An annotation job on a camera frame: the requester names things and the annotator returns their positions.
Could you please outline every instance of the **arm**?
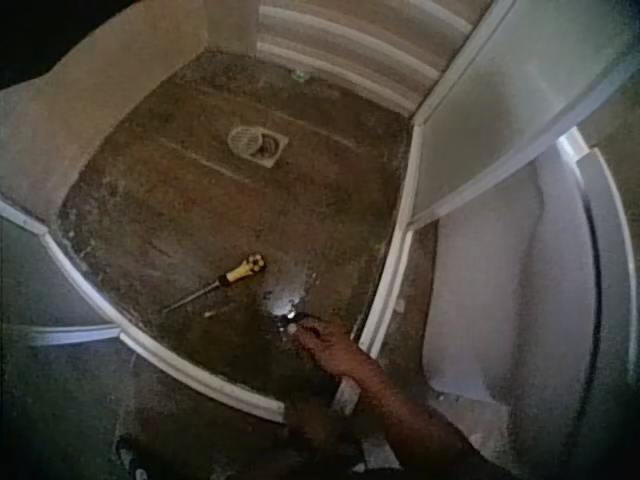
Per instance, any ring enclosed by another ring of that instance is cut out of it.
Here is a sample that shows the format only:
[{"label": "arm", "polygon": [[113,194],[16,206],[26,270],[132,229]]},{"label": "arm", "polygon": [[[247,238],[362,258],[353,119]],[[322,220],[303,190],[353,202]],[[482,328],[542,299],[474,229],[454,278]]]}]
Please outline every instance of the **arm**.
[{"label": "arm", "polygon": [[381,421],[389,445],[411,471],[450,473],[462,462],[489,462],[444,416],[398,390],[382,368],[337,327],[304,320],[289,329],[298,345],[337,377],[349,377]]}]

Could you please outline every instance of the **yellow screwdriver handle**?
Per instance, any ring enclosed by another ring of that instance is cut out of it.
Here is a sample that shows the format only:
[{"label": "yellow screwdriver handle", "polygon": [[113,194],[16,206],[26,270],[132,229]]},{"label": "yellow screwdriver handle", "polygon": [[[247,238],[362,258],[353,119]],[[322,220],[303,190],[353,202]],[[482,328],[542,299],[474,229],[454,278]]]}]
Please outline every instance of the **yellow screwdriver handle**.
[{"label": "yellow screwdriver handle", "polygon": [[233,282],[237,282],[238,280],[250,277],[255,275],[256,273],[264,270],[266,267],[266,263],[262,255],[259,253],[255,253],[253,255],[249,255],[249,257],[242,262],[242,264],[230,272],[225,273],[219,278],[220,285],[223,287],[228,287]]}]

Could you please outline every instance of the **shower floor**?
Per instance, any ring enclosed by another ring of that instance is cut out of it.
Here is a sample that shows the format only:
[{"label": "shower floor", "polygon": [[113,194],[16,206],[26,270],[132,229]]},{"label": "shower floor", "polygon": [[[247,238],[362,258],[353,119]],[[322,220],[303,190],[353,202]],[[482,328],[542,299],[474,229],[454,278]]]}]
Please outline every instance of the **shower floor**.
[{"label": "shower floor", "polygon": [[[238,125],[289,137],[273,168],[231,153]],[[362,324],[392,233],[407,127],[324,81],[205,52],[105,139],[57,233],[85,274],[179,355],[281,400],[329,400],[334,380],[296,354],[274,316],[293,306],[348,331]],[[264,274],[160,315],[253,252],[265,256]]]}]

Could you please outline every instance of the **screwdriver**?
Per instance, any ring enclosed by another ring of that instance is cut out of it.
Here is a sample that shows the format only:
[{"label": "screwdriver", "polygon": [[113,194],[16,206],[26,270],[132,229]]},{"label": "screwdriver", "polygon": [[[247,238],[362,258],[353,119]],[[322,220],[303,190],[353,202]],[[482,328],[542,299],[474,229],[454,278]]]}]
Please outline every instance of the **screwdriver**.
[{"label": "screwdriver", "polygon": [[262,255],[260,255],[259,253],[249,255],[249,257],[244,262],[242,262],[240,266],[234,268],[230,272],[225,273],[224,275],[220,275],[213,283],[210,283],[206,287],[203,287],[200,290],[193,292],[184,298],[181,298],[177,302],[172,303],[168,307],[165,307],[162,310],[162,315],[166,315],[176,308],[186,305],[187,303],[192,302],[196,298],[200,298],[201,296],[211,292],[212,290],[215,290],[216,288],[230,287],[232,284],[242,278],[251,277],[256,273],[261,272],[265,267],[266,263]]}]

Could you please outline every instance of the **shower drain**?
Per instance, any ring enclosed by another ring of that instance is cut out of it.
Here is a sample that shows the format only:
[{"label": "shower drain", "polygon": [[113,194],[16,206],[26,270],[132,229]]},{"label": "shower drain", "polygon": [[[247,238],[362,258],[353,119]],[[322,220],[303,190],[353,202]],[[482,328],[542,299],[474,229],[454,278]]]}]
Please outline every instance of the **shower drain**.
[{"label": "shower drain", "polygon": [[266,168],[273,167],[288,142],[289,139],[284,135],[246,125],[231,130],[227,138],[233,153]]}]

